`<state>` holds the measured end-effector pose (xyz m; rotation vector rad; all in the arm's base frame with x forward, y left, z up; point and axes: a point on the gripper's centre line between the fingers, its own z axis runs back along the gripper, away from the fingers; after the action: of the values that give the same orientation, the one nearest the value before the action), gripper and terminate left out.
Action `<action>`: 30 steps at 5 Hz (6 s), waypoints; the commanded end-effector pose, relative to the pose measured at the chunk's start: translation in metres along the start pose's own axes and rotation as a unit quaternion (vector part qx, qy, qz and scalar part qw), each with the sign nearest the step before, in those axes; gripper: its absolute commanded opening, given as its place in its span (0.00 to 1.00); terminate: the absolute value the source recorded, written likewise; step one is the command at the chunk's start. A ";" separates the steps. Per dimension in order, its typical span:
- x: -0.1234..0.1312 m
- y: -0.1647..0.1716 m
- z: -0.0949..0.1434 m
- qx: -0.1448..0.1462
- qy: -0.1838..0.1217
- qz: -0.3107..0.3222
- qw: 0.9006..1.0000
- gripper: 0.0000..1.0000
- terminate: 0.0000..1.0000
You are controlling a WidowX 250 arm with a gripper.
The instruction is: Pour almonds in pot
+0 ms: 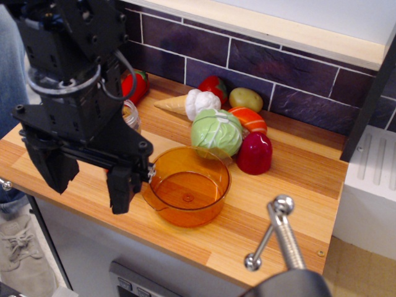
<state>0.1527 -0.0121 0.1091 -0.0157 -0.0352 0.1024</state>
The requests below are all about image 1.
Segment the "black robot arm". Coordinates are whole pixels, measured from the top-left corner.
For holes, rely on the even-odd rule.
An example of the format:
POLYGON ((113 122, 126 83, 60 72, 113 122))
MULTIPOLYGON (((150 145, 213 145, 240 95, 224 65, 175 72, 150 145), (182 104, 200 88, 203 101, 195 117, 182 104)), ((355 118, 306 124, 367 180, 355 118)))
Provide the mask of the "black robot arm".
POLYGON ((127 213, 154 175, 153 145, 123 118, 120 46, 126 16, 111 1, 5 1, 30 62, 39 105, 12 115, 29 157, 48 186, 63 193, 83 161, 107 171, 113 213, 127 213))

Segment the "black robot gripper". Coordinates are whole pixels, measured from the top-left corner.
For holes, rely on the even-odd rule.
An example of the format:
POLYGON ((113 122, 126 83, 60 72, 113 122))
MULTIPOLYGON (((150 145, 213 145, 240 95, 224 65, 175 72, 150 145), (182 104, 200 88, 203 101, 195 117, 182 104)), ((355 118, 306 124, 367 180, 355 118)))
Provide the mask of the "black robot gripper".
POLYGON ((78 160, 93 164, 109 170, 112 212, 128 213, 142 182, 153 177, 153 146, 125 123, 123 103, 103 92, 100 67, 67 81, 31 67, 28 83, 41 104, 19 105, 12 115, 21 122, 29 157, 47 185, 62 194, 79 173, 78 160))

